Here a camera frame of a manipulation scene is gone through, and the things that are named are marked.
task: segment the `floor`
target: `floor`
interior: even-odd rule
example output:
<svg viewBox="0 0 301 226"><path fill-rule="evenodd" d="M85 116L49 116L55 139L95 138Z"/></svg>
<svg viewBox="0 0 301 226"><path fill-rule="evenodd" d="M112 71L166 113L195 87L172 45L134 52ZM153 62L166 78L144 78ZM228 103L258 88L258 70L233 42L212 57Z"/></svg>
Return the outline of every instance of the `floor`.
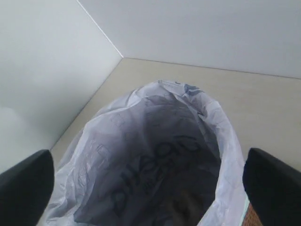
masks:
<svg viewBox="0 0 301 226"><path fill-rule="evenodd" d="M301 80L126 58L53 147L55 165L101 107L159 79L198 86L218 100L245 157L251 147L259 147L301 170Z"/></svg>

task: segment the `white plastic bag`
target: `white plastic bag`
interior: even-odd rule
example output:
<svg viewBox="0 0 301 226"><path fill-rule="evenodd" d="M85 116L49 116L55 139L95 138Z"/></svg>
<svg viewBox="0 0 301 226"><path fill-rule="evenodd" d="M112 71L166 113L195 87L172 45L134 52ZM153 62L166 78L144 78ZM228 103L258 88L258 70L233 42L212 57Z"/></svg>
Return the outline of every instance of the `white plastic bag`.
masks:
<svg viewBox="0 0 301 226"><path fill-rule="evenodd" d="M153 82L102 108L74 138L45 225L172 225L165 199L186 189L208 208L199 226L238 226L243 165L218 102L194 86Z"/></svg>

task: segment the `plastic bag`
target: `plastic bag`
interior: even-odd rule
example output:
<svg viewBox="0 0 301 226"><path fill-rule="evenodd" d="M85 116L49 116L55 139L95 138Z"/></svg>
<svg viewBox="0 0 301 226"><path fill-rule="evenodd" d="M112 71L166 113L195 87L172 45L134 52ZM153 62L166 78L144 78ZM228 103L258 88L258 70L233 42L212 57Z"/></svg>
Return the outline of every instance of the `plastic bag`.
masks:
<svg viewBox="0 0 301 226"><path fill-rule="evenodd" d="M48 226L167 226L183 190L207 209L199 226L238 226L243 157L227 116L199 88L157 81L102 108L55 175Z"/></svg>

